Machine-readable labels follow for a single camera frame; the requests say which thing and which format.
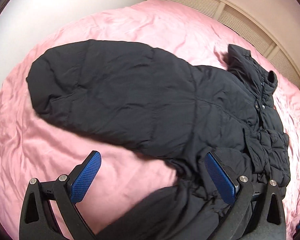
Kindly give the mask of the pink bed cover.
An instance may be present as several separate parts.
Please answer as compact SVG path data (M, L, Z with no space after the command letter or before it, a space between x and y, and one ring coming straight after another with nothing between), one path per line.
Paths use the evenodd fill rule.
M287 238L300 219L300 90L285 79L252 45L218 21L184 5L158 0L108 10L70 24L32 49L0 89L0 223L19 239L19 217L31 179L36 185L69 173L91 151L102 163L83 202L77 204L97 234L153 192L177 183L176 169L165 161L125 147L98 141L43 120L33 109L27 76L47 50L66 44L124 41L160 48L193 66L227 69L228 46L250 51L252 58L277 77L274 108L289 137L290 182L283 197Z

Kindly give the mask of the black puffer jacket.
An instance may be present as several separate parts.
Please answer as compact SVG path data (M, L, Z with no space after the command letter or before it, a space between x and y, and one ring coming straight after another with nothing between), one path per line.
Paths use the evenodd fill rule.
M98 239L207 239L229 210L204 164L213 151L236 176L290 182L289 137L274 108L277 77L250 51L228 46L227 69L193 66L160 48L88 40L32 64L32 107L46 122L173 166L159 189Z

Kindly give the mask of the beige louvered wall panel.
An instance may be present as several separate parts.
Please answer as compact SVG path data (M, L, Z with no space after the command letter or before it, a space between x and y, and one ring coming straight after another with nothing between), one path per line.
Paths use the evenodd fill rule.
M300 70L288 51L258 20L228 0L161 0L177 2L213 18L249 42L300 89Z

